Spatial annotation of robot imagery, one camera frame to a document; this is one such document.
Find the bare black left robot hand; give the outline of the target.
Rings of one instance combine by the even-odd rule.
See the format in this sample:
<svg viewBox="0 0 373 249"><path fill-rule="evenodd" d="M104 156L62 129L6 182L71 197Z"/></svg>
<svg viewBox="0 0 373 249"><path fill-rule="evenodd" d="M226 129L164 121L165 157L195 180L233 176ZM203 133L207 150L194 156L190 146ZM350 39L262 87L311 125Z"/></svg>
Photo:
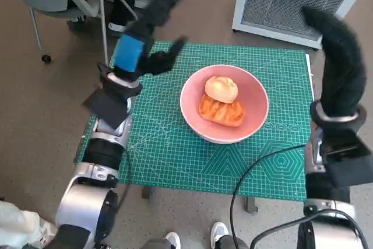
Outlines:
<svg viewBox="0 0 373 249"><path fill-rule="evenodd" d="M155 42L155 29L166 24L172 9L179 1L152 0L139 19L126 28L119 40L114 58L114 72L118 77L135 81L148 73L159 75L172 70L188 41L187 37L179 37L168 51L152 53L151 50Z"/></svg>

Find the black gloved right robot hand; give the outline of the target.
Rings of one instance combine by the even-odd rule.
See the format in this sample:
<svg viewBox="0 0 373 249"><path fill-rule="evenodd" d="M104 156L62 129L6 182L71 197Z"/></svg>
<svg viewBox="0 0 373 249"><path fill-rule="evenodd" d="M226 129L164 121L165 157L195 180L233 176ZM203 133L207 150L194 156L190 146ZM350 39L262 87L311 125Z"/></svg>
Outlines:
<svg viewBox="0 0 373 249"><path fill-rule="evenodd" d="M328 117L354 115L364 94L367 74L360 44L351 28L337 16L303 6L306 24L322 35L325 63L321 106Z"/></svg>

